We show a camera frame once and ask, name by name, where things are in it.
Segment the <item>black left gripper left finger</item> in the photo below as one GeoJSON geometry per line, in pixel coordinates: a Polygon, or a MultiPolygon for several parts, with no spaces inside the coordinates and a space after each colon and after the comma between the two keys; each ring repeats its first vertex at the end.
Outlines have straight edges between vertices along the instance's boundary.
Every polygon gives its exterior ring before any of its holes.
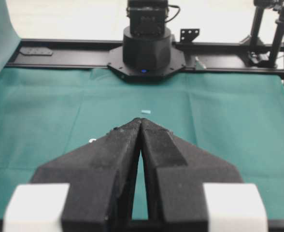
{"type": "Polygon", "coordinates": [[[63,224],[118,224],[131,219],[141,122],[135,118],[37,168],[31,183],[70,185],[63,224]]]}

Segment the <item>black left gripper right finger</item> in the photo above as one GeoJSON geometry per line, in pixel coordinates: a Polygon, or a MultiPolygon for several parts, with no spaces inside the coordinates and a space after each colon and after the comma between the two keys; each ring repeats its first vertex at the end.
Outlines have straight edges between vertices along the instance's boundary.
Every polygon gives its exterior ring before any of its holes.
{"type": "Polygon", "coordinates": [[[241,183],[237,168],[148,120],[141,123],[149,218],[163,223],[208,220],[203,183],[241,183]]]}

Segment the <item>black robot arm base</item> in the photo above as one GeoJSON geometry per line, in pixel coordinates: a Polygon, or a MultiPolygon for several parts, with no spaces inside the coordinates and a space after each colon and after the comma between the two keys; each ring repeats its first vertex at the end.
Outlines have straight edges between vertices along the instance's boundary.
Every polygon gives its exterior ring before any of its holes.
{"type": "Polygon", "coordinates": [[[109,51],[107,66],[122,76],[162,79],[185,68],[185,55],[172,45],[166,0],[129,0],[129,26],[122,46],[109,51]]]}

